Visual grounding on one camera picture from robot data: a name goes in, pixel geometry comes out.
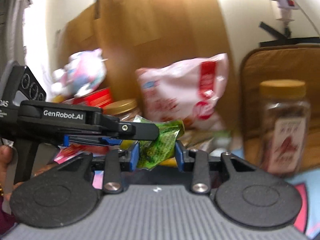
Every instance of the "tan cushion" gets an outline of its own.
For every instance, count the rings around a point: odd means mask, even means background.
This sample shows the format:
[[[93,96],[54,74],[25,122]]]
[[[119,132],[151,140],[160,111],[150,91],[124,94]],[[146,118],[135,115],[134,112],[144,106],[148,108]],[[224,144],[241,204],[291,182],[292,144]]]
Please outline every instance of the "tan cushion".
[[[257,164],[259,152],[259,84],[270,79],[298,79],[307,84],[311,120],[302,170],[320,166],[320,45],[257,49],[242,62],[241,116],[246,158]]]

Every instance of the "metal pin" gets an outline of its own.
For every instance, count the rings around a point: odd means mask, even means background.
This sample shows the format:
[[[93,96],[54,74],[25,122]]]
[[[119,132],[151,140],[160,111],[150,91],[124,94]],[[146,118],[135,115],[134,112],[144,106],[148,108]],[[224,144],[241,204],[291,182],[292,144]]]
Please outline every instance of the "metal pin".
[[[108,182],[104,185],[104,188],[109,191],[116,191],[120,189],[121,185],[117,182]]]
[[[203,183],[197,183],[192,186],[192,190],[197,193],[206,192],[208,189],[209,189],[209,187]]]

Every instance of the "camera lens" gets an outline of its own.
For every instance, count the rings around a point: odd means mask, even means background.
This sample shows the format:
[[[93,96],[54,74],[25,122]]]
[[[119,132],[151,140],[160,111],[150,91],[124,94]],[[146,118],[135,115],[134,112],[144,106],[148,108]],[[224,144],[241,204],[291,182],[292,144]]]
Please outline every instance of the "camera lens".
[[[35,100],[38,96],[38,92],[39,92],[38,85],[35,82],[33,82],[30,86],[30,89],[29,89],[30,99]]]
[[[42,93],[39,94],[38,100],[39,101],[44,101],[44,95]]]
[[[21,79],[21,85],[23,89],[27,89],[30,85],[30,76],[28,74],[24,74]]]

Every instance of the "food package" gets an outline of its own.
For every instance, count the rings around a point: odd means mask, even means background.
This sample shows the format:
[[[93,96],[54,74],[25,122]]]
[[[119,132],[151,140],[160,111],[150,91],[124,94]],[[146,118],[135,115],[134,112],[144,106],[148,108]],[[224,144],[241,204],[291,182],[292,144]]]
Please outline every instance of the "food package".
[[[214,108],[227,84],[226,53],[183,60],[161,69],[141,68],[136,74],[147,119],[167,122],[181,118],[186,129],[224,130]]]
[[[198,149],[208,153],[211,153],[218,148],[224,148],[224,151],[228,151],[231,140],[231,132],[227,130],[189,130],[180,138],[180,141],[186,149]]]
[[[137,115],[134,122],[149,123],[150,121]],[[151,169],[161,162],[174,156],[174,146],[177,138],[184,134],[182,120],[156,122],[159,137],[155,141],[140,141],[140,157],[138,169]],[[127,149],[133,141],[124,140],[121,149]]]
[[[64,104],[68,105],[82,105],[82,106],[93,106],[104,108],[107,105],[113,103],[111,91],[109,88],[104,88],[92,92],[81,98],[71,98],[63,101]]]
[[[109,150],[109,146],[71,144],[68,147],[61,147],[61,150],[55,157],[54,161],[61,164],[83,152],[93,153],[94,156],[101,156],[108,153]]]

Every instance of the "human hand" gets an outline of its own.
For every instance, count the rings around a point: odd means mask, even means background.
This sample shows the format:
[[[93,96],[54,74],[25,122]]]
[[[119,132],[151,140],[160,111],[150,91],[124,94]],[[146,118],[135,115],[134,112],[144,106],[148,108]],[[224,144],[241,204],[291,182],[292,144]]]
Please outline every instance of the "human hand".
[[[7,169],[8,169],[8,165],[10,163],[10,161],[12,160],[12,148],[7,146],[7,145],[2,145],[0,146],[0,187],[4,188],[4,184],[5,184],[5,180],[6,180],[6,176],[7,176]],[[44,173],[45,171],[57,166],[57,163],[52,163],[52,164],[48,164],[46,166],[44,166],[43,168],[39,169],[34,176],[38,176],[42,173]],[[23,182],[18,182],[17,184],[15,184],[13,186],[13,190],[15,190],[18,186],[20,186]],[[10,200],[11,197],[11,193],[6,194],[4,196],[4,198],[6,200]]]

